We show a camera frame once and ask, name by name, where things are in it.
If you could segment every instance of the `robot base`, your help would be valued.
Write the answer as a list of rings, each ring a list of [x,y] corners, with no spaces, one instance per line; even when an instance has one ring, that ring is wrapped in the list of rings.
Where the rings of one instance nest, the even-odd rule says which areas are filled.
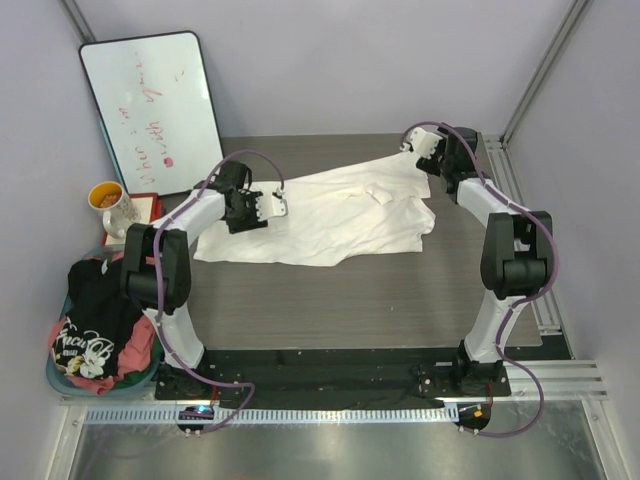
[[[421,365],[420,395],[423,398],[508,397],[509,378],[502,361],[472,362],[464,340],[460,342],[454,361],[449,365]]]
[[[195,371],[205,378],[215,380],[215,370],[209,365],[206,350]],[[154,395],[156,400],[210,400],[211,393],[210,385],[199,382],[184,370],[166,363],[160,365]]]

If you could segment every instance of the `black t-shirt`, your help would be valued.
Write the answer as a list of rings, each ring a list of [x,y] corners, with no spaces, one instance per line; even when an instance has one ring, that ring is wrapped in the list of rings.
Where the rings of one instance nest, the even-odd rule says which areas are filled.
[[[81,260],[68,275],[73,307],[53,344],[58,370],[102,379],[118,373],[118,355],[142,316],[120,293],[122,261]]]

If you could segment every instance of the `whiteboard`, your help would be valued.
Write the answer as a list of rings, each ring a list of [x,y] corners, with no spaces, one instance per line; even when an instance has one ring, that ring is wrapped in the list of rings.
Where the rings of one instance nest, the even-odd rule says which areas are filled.
[[[195,33],[90,43],[80,58],[129,193],[189,190],[222,159]]]

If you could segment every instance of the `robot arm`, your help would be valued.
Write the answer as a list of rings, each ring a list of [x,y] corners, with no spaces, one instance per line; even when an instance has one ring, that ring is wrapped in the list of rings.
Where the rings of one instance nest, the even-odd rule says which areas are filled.
[[[477,132],[467,128],[456,131],[475,151]],[[443,130],[432,133],[415,128],[403,150],[418,153],[416,167],[440,177],[451,200],[471,212],[486,228],[480,262],[484,300],[448,372],[458,391],[484,394],[487,385],[505,375],[496,350],[498,332],[503,329],[498,345],[503,350],[525,305],[513,307],[511,318],[503,326],[506,313],[518,300],[539,292],[549,281],[553,269],[551,247],[535,224],[489,193],[457,138]],[[489,187],[497,190],[487,175],[483,176]],[[547,212],[530,213],[551,232],[551,216]]]
[[[264,228],[270,218],[287,214],[281,191],[271,194],[249,191],[244,188],[247,183],[251,183],[251,170],[242,163],[227,162],[204,191],[200,193],[202,185],[196,185],[172,212],[151,225],[132,225],[127,232],[121,290],[140,303],[148,318],[154,319],[158,313],[158,285],[151,261],[153,238],[160,225],[191,204],[166,228],[160,242],[164,277],[163,331],[171,348],[191,369],[198,367],[205,349],[193,330],[186,303],[191,291],[189,247],[218,220],[224,221],[234,234]],[[167,355],[166,361],[174,368],[182,368],[172,355]]]

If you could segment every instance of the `gray wall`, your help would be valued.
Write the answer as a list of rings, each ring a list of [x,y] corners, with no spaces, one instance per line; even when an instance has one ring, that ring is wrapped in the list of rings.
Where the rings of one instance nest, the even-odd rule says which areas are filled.
[[[224,136],[504,130],[569,0],[78,0],[98,39],[202,39]]]
[[[3,2],[1,23],[0,477],[28,480],[61,420],[46,337],[69,267],[98,244],[87,193],[113,169],[57,2]]]
[[[597,360],[640,444],[640,3],[594,2],[512,141],[529,206],[553,213],[572,345]]]

